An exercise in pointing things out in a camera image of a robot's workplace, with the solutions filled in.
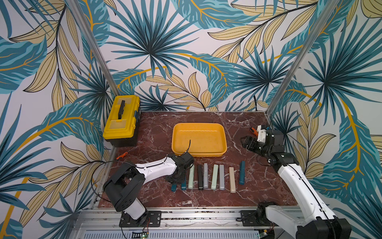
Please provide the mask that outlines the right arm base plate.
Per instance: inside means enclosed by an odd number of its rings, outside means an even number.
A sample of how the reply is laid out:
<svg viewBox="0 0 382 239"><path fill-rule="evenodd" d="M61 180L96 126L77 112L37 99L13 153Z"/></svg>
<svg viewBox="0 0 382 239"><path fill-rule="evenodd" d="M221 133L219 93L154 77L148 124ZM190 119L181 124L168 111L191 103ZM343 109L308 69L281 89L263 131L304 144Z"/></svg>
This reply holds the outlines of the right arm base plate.
<svg viewBox="0 0 382 239"><path fill-rule="evenodd" d="M236 221L241 222L244 227L273 227L278 226L269 221L266 217L266 213L263 211L255 210L243 210L240 211L240 216L236 218Z"/></svg>

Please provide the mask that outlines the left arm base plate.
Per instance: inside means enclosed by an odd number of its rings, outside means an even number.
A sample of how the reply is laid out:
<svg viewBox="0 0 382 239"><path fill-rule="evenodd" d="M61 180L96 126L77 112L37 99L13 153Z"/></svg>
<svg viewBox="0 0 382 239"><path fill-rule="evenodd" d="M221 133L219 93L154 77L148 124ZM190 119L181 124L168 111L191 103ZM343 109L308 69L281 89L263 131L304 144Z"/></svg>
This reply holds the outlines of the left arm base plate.
<svg viewBox="0 0 382 239"><path fill-rule="evenodd" d="M142 216L138 219L133 219L130 215L125 212L121 212L121 218L119 222L120 228L143 228L145 227L153 227L159 228L161 223L161 211L146 211Z"/></svg>

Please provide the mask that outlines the dark teal pruner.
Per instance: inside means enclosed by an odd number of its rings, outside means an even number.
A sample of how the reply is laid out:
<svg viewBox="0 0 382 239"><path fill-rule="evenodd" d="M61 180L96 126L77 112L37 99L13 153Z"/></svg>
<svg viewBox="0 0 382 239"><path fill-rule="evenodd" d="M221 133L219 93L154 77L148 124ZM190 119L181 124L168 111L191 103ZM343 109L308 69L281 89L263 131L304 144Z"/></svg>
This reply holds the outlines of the dark teal pruner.
<svg viewBox="0 0 382 239"><path fill-rule="evenodd" d="M177 184L173 184L173 185L171 186L171 191L172 191L172 192L176 192L176 190L177 190Z"/></svg>
<svg viewBox="0 0 382 239"><path fill-rule="evenodd" d="M240 172L239 172L239 184L244 185L245 183L245 161L240 162Z"/></svg>
<svg viewBox="0 0 382 239"><path fill-rule="evenodd" d="M182 190L182 191L187 190L187 183L186 183L186 180L181 184L181 190Z"/></svg>

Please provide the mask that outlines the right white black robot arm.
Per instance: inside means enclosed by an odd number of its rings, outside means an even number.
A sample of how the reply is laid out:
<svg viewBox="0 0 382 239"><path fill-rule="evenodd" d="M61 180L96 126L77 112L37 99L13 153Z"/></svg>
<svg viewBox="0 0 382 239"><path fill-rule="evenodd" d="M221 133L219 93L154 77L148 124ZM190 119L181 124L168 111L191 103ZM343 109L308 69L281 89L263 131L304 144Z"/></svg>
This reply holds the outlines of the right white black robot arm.
<svg viewBox="0 0 382 239"><path fill-rule="evenodd" d="M305 177L296 157L285 152L284 136L278 130L259 128L257 137L240 139L243 148L268 160L286 183L304 216L301 220L271 202L258 205L256 219L281 227L295 239L348 239L352 228L323 202Z"/></svg>

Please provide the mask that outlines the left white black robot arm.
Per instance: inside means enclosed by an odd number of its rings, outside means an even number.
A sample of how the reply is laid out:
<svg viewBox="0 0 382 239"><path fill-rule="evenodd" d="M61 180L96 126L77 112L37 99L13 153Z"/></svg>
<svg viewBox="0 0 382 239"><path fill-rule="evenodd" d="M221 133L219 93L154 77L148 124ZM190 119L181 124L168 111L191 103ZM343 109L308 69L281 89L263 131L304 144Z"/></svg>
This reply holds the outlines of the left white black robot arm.
<svg viewBox="0 0 382 239"><path fill-rule="evenodd" d="M161 177L171 184L182 184L193 164L194 158L188 152L180 156L170 153L144 164L127 161L104 184L103 191L117 212L124 212L141 225L147 219L147 209L137 198L142 186Z"/></svg>

